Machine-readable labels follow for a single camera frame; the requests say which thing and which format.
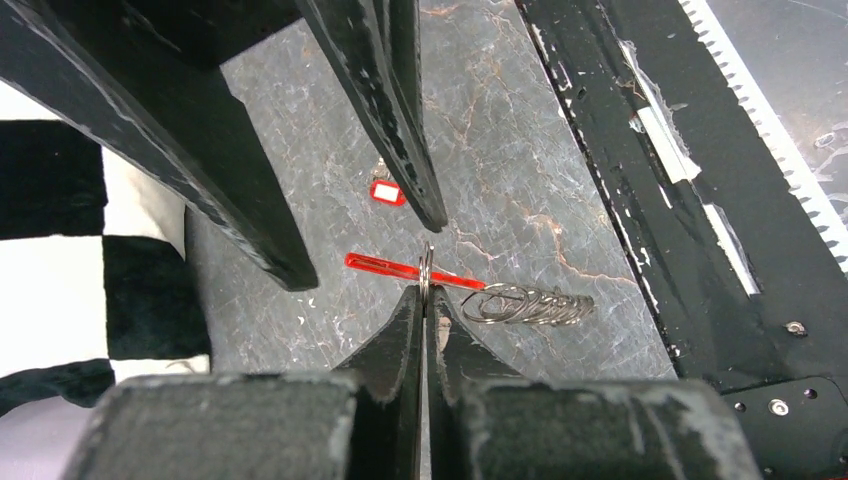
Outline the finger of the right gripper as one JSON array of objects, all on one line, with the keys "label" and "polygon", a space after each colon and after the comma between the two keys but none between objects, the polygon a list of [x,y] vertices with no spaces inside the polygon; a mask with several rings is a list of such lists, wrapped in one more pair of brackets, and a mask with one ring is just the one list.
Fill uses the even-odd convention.
[{"label": "finger of the right gripper", "polygon": [[441,232],[448,215],[424,133],[418,2],[297,6],[407,202],[424,228]]},{"label": "finger of the right gripper", "polygon": [[222,65],[292,1],[5,1],[1,77],[204,215],[288,291],[319,280]]}]

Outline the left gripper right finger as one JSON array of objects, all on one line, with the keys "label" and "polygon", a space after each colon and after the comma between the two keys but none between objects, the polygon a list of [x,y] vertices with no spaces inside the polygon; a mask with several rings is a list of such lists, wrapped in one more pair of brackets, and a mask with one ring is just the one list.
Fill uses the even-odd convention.
[{"label": "left gripper right finger", "polygon": [[425,299],[436,479],[757,479],[739,422],[693,381],[531,380]]}]

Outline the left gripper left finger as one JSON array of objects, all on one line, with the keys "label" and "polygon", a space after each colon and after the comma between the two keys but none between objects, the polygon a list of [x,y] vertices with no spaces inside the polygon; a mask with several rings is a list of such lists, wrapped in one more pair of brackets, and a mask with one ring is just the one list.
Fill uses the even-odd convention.
[{"label": "left gripper left finger", "polygon": [[142,376],[95,408],[67,479],[415,479],[423,305],[327,372]]}]

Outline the red grey keyring holder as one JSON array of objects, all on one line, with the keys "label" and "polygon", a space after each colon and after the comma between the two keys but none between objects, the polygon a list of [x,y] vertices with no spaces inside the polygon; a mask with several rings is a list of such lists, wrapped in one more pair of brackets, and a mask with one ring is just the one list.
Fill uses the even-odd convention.
[{"label": "red grey keyring holder", "polygon": [[570,326],[596,313],[595,301],[589,295],[504,282],[487,284],[437,272],[433,260],[434,247],[426,244],[416,266],[355,252],[346,254],[344,264],[375,275],[415,281],[423,293],[435,286],[461,289],[467,293],[460,304],[461,314],[478,324]]}]

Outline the red tag key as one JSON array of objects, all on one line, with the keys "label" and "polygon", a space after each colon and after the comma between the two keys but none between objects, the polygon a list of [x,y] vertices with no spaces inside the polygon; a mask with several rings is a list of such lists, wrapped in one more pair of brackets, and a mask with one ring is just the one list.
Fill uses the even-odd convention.
[{"label": "red tag key", "polygon": [[400,207],[406,203],[406,198],[400,186],[393,180],[382,157],[378,159],[371,171],[369,196],[376,202],[394,207]]}]

